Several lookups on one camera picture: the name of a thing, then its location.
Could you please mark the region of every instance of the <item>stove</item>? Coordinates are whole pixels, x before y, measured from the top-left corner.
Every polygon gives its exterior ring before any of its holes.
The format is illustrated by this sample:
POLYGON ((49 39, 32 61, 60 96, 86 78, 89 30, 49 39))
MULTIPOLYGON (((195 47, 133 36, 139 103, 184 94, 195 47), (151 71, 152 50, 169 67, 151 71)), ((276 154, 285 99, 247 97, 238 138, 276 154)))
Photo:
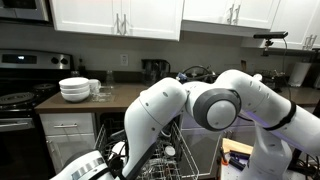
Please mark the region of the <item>stove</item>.
POLYGON ((0 179, 50 179, 55 175, 34 108, 70 77, 72 56, 0 49, 0 179))

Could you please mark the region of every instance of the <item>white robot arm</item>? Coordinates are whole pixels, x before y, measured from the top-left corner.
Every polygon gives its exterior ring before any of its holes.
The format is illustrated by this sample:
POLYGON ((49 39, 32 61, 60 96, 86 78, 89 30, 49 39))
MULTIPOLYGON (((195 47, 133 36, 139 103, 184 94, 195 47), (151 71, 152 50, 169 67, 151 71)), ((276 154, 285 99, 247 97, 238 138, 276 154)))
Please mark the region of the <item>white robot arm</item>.
MULTIPOLYGON (((165 78, 143 91, 128 108, 125 131, 129 161, 116 179, 135 179, 151 157, 161 129, 185 109, 195 121, 212 131, 228 128, 242 109, 255 121, 257 140, 240 179, 283 179, 291 151, 287 143, 310 155, 320 154, 320 120, 279 96, 255 78, 237 70, 222 73, 214 84, 190 82, 181 85, 165 78)), ((70 163, 56 179, 111 180, 107 165, 94 151, 70 163)))

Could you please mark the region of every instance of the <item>electrical outlet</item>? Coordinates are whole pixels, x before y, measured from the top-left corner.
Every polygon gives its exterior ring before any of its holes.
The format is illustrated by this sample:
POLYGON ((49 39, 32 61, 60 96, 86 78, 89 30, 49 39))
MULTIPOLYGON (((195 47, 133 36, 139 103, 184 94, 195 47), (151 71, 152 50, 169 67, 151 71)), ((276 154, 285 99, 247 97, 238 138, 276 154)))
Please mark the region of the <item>electrical outlet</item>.
POLYGON ((128 66, 129 65, 128 54, 120 54, 120 64, 121 64, 121 66, 128 66))

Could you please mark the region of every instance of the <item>dishwasher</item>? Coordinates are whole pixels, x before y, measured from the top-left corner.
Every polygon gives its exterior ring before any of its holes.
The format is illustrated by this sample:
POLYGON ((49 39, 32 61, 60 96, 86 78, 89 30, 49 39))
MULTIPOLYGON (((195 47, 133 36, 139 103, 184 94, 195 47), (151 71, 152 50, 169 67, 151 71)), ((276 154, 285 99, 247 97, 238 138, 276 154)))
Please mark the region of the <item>dishwasher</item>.
MULTIPOLYGON (((96 126, 99 127, 98 129, 100 130, 95 143, 95 149, 100 151, 105 162, 115 171, 121 170, 125 164, 126 160, 124 158, 127 158, 126 155, 128 152, 125 152, 125 155, 123 155, 122 149, 127 146, 122 146, 120 150, 122 156, 119 156, 118 159, 115 160, 113 148, 119 144, 120 141, 110 141, 109 137, 124 129, 123 119, 124 113, 104 113, 98 116, 98 122, 96 122, 96 126)), ((160 133, 157 139, 156 150, 140 170, 139 176, 137 177, 138 180, 198 179, 198 167, 181 135, 177 123, 177 121, 173 120, 166 126, 168 132, 166 136, 160 133), (168 154, 168 149, 173 150, 174 153, 168 154)))

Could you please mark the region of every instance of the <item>stove knob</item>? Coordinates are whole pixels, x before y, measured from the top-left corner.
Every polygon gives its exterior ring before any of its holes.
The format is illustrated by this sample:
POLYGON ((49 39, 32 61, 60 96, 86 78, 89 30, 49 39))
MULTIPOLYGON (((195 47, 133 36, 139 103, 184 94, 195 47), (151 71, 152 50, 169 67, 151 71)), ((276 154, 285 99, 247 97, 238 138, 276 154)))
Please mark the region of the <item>stove knob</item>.
POLYGON ((51 59, 51 62, 52 62, 53 64, 58 64, 58 63, 59 63, 59 59, 53 57, 53 58, 51 59))
POLYGON ((68 64, 68 60, 66 60, 65 58, 62 58, 60 62, 64 65, 68 64))

